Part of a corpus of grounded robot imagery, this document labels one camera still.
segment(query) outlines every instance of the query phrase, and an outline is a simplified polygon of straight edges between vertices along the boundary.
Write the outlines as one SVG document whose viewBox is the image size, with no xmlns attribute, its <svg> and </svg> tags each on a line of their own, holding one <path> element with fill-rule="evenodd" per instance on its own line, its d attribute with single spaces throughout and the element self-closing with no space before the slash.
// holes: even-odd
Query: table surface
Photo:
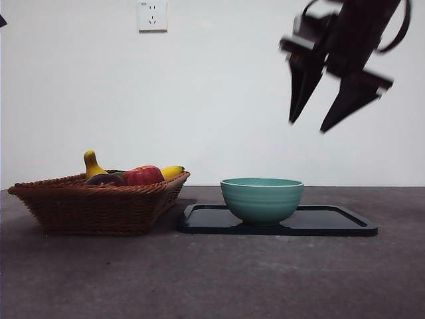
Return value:
<svg viewBox="0 0 425 319">
<path fill-rule="evenodd" d="M 193 203 L 220 188 L 184 187 L 145 236 L 46 236 L 2 191 L 1 317 L 423 318 L 425 188 L 305 188 L 301 204 L 346 207 L 376 237 L 179 233 Z"/>
</svg>

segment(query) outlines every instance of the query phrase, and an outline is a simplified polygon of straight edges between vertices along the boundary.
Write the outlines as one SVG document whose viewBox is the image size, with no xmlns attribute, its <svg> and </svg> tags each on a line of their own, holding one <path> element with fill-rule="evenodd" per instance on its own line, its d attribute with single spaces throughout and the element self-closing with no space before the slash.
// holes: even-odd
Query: white wall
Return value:
<svg viewBox="0 0 425 319">
<path fill-rule="evenodd" d="M 425 3 L 402 45 L 369 63 L 394 86 L 326 135 L 328 76 L 288 124 L 278 41 L 305 3 L 169 0 L 169 32 L 139 34 L 137 0 L 3 0 L 1 188 L 83 172 L 89 149 L 106 169 L 184 165 L 187 185 L 425 185 Z"/>
</svg>

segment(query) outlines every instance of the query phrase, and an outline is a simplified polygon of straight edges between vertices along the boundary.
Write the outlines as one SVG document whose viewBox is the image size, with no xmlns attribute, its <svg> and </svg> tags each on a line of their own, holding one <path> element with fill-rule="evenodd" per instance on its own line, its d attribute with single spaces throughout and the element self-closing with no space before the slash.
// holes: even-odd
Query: dark purple fruit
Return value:
<svg viewBox="0 0 425 319">
<path fill-rule="evenodd" d="M 114 174 L 98 174 L 87 179 L 84 185 L 113 185 L 113 186 L 126 186 L 124 180 Z"/>
</svg>

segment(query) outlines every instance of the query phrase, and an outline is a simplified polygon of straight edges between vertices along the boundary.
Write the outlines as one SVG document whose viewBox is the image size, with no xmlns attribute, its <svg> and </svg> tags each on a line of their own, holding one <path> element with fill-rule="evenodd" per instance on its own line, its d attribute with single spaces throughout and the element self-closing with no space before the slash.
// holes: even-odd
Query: bowl rim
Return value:
<svg viewBox="0 0 425 319">
<path fill-rule="evenodd" d="M 235 179 L 273 179 L 278 181 L 293 181 L 296 184 L 293 184 L 293 185 L 246 185 L 246 184 L 240 184 L 240 183 L 232 183 L 231 181 Z M 302 181 L 296 181 L 294 179 L 286 179 L 286 178 L 275 178 L 275 177 L 232 177 L 232 178 L 226 178 L 221 180 L 220 184 L 232 185 L 232 186 L 243 186 L 243 187 L 271 187 L 271 188 L 304 186 L 304 183 Z"/>
</svg>

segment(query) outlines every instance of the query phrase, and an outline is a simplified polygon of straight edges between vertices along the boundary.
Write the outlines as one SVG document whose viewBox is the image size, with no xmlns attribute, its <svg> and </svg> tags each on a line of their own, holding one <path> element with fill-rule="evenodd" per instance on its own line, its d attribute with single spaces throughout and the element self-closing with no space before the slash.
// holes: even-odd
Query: black tray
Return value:
<svg viewBox="0 0 425 319">
<path fill-rule="evenodd" d="M 294 214 L 276 226 L 245 225 L 226 205 L 186 207 L 178 230 L 192 234 L 291 235 L 291 236 L 375 236 L 378 227 L 343 207 L 298 206 Z"/>
</svg>

